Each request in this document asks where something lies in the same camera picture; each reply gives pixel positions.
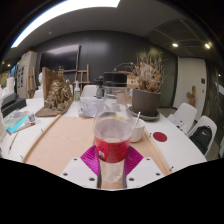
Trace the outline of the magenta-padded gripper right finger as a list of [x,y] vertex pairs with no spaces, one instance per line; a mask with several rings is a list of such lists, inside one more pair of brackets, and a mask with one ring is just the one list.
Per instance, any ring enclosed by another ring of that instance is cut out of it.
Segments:
[[143,187],[159,180],[164,174],[151,157],[143,157],[133,147],[128,148],[124,160],[123,188]]

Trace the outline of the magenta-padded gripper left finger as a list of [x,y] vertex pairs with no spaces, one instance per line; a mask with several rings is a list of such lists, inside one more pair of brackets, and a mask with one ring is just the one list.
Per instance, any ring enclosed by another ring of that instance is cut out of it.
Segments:
[[100,188],[100,162],[95,147],[90,147],[81,157],[73,157],[60,176],[84,188]]

